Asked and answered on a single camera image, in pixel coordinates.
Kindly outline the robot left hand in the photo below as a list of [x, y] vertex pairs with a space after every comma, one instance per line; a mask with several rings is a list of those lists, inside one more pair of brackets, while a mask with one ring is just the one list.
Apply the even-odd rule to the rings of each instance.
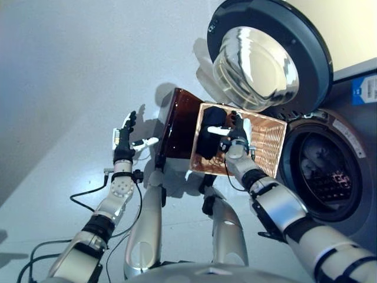
[[158, 137], [148, 137], [130, 141], [130, 135], [136, 125], [136, 118], [136, 111], [132, 111], [125, 117], [120, 128], [113, 128], [111, 140], [113, 163], [120, 160], [129, 160], [132, 162], [136, 153], [142, 152], [159, 142]]

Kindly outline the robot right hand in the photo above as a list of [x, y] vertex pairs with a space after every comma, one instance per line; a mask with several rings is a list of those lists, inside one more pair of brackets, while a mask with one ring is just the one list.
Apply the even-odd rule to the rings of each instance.
[[220, 138], [220, 149], [226, 152], [231, 145], [241, 144], [246, 150], [249, 150], [252, 133], [252, 123], [250, 119], [243, 118], [240, 112], [232, 111], [230, 113], [232, 126], [208, 126], [207, 132]]

